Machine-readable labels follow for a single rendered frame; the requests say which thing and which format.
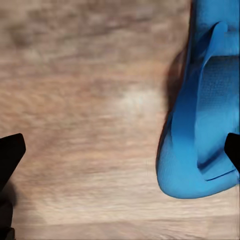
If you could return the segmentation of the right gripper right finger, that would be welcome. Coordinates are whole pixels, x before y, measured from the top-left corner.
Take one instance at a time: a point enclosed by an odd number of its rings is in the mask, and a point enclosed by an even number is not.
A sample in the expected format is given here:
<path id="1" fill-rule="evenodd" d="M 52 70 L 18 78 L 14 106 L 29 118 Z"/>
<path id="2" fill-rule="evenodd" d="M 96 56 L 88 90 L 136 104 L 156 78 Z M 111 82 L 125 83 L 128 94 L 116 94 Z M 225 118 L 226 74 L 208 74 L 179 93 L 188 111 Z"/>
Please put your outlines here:
<path id="1" fill-rule="evenodd" d="M 229 133 L 227 135 L 224 151 L 235 165 L 240 173 L 240 135 L 235 133 Z"/>

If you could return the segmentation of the sandal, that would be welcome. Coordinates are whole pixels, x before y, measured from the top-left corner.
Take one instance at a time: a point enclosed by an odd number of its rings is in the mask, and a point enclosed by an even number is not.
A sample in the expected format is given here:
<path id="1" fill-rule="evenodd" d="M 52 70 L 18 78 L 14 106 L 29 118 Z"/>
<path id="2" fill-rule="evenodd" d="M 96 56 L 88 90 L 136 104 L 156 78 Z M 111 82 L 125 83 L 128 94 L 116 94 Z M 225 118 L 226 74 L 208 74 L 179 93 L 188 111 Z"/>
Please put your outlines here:
<path id="1" fill-rule="evenodd" d="M 161 136 L 161 192 L 199 199 L 240 184 L 224 147 L 240 135 L 240 0 L 193 0 L 188 54 Z"/>

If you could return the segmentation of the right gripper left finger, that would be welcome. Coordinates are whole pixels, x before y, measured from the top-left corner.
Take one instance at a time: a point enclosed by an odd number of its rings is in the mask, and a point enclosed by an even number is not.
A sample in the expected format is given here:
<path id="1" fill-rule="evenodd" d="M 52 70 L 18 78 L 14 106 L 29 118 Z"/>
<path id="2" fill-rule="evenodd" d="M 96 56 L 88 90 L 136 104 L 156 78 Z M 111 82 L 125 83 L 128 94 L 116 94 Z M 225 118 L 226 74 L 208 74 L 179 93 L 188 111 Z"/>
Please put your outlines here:
<path id="1" fill-rule="evenodd" d="M 26 153 L 21 133 L 0 138 L 0 193 Z"/>

